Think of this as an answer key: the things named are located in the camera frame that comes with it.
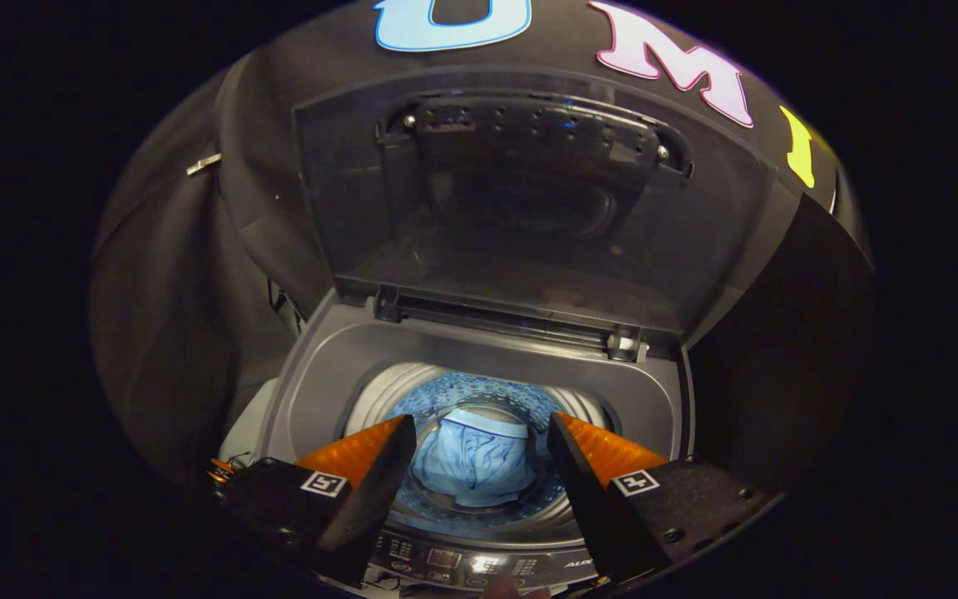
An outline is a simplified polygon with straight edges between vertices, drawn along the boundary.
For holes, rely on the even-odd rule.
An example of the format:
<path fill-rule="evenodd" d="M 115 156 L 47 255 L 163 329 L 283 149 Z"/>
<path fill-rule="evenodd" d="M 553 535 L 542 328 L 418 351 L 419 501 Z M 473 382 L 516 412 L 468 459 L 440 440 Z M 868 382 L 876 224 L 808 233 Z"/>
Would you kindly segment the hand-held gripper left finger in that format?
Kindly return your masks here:
<path fill-rule="evenodd" d="M 212 459 L 210 507 L 276 562 L 360 585 L 415 451 L 414 418 L 399 414 L 295 462 Z"/>

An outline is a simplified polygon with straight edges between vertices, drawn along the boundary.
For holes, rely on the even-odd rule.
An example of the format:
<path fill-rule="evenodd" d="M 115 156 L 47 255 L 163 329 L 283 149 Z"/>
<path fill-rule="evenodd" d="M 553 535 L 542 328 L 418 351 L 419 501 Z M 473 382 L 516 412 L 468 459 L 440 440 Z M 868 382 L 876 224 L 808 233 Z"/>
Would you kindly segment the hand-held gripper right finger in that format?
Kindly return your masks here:
<path fill-rule="evenodd" d="M 611 585 L 696 560 L 776 502 L 699 455 L 665 458 L 566 413 L 549 418 L 547 446 L 590 560 Z"/>

